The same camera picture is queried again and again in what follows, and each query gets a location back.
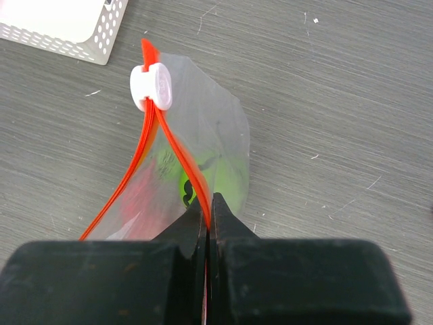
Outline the red apple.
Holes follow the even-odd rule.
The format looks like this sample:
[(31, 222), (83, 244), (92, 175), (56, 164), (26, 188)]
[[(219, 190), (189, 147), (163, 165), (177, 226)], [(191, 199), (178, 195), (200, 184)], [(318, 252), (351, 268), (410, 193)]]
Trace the red apple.
[(122, 193), (120, 210), (124, 223), (142, 215), (154, 199), (155, 188), (153, 167), (142, 169), (134, 174)]

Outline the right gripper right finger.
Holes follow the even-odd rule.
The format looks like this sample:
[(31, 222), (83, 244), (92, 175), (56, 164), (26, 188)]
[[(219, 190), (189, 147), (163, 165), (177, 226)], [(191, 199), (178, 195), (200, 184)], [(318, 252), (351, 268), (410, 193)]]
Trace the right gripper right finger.
[(410, 324), (390, 260), (350, 238), (260, 238), (219, 193), (209, 233), (211, 324)]

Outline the clear zip top bag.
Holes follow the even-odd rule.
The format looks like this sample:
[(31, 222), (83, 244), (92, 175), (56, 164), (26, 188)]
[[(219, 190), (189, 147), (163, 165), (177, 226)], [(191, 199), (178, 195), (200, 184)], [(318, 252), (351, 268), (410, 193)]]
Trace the clear zip top bag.
[[(151, 240), (178, 219), (193, 202), (209, 223), (213, 197), (197, 159), (205, 153), (248, 162), (250, 129), (238, 98), (221, 87), (193, 61), (160, 53), (147, 39), (141, 42), (143, 64), (130, 75), (133, 101), (143, 114), (143, 126), (129, 168), (102, 210), (81, 235), (82, 240)], [(170, 148), (186, 172), (196, 197), (177, 208), (169, 182), (158, 176), (156, 154)], [(154, 168), (155, 196), (140, 217), (124, 223), (122, 193), (134, 174)]]

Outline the green toy watermelon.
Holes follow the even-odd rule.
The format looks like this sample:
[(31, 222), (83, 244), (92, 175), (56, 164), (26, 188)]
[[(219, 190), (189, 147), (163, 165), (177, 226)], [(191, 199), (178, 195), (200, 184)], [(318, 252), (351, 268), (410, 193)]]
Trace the green toy watermelon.
[[(248, 197), (248, 162), (236, 158), (229, 160), (217, 153), (205, 153), (196, 162), (210, 190), (222, 194), (231, 212), (241, 215)], [(175, 195), (171, 202), (177, 208), (186, 209), (196, 197), (196, 192), (170, 148), (156, 154), (156, 167), (158, 176), (169, 182), (169, 190)]]

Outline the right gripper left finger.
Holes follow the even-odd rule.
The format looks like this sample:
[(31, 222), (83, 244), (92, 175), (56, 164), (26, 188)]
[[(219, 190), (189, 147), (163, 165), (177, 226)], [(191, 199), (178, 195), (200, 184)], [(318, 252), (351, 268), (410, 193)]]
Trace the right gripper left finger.
[(206, 226), (193, 202), (150, 241), (32, 241), (1, 271), (2, 324), (201, 324)]

